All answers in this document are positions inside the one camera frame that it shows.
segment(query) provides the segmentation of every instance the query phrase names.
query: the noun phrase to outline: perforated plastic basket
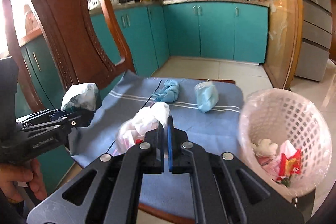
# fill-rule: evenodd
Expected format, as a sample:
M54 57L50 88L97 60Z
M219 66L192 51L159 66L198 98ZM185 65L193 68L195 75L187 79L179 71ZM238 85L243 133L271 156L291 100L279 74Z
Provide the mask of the perforated plastic basket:
M251 143L259 139L279 147L288 139L301 149L301 174L293 175L290 187L271 180L257 162ZM311 192L326 176L332 157L330 132L319 110L301 95L282 89L248 97L240 116L239 143L245 164L288 200Z

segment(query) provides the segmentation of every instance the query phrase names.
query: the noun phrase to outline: kitchen countertop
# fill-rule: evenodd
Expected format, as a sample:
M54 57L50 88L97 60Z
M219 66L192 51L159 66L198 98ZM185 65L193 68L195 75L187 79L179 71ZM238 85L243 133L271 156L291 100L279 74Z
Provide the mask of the kitchen countertop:
M259 5L259 6L265 6L269 7L269 3L257 1L257 0L165 0L164 2L136 2L136 3L130 3L130 4L118 4L118 5L113 5L113 10L124 10L124 9L129 9L129 8L135 8L135 7L146 7L146 6L151 6L151 5L170 5L170 4L176 4L176 3L186 3L186 2L204 2L204 1L213 1L213 2L233 2L233 3L245 3L245 4L252 4L252 5ZM96 8L93 8L90 10L90 15L99 15L102 13L100 5Z

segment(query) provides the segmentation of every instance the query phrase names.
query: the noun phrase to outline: surgical mask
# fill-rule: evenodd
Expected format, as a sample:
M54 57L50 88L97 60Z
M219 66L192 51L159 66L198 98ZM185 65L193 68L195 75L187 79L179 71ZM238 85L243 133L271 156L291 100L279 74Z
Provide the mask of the surgical mask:
M208 112L218 102L218 91L212 81L199 83L195 86L197 107L200 111Z

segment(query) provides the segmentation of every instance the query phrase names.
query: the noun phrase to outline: brown wooden chair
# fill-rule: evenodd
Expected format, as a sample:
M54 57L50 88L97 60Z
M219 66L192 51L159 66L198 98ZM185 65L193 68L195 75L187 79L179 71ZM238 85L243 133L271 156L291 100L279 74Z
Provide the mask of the brown wooden chair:
M53 56L64 90L79 83L107 87L122 72L135 72L130 49L115 18L110 0L100 0L101 8L119 50L121 60L113 64L101 48L93 29L87 0L30 0L43 36ZM2 0L9 54L19 66L18 81L31 107L45 109L22 57L10 0Z

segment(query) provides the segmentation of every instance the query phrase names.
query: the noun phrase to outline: metal screw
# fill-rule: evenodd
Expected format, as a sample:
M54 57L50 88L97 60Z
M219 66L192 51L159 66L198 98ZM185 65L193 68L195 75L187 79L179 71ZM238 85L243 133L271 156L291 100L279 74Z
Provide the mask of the metal screw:
M100 156L100 160L103 162L107 162L111 159L111 155L110 154L103 154Z
M150 143L146 143L146 142L144 142L144 143L141 143L140 144L140 148L141 149L148 149L148 148L150 148L151 147L151 144Z
M193 143L192 142L184 142L182 144L182 147L185 148L185 149L190 149L193 147Z
M233 160L233 154L230 152L223 153L222 157L224 160Z

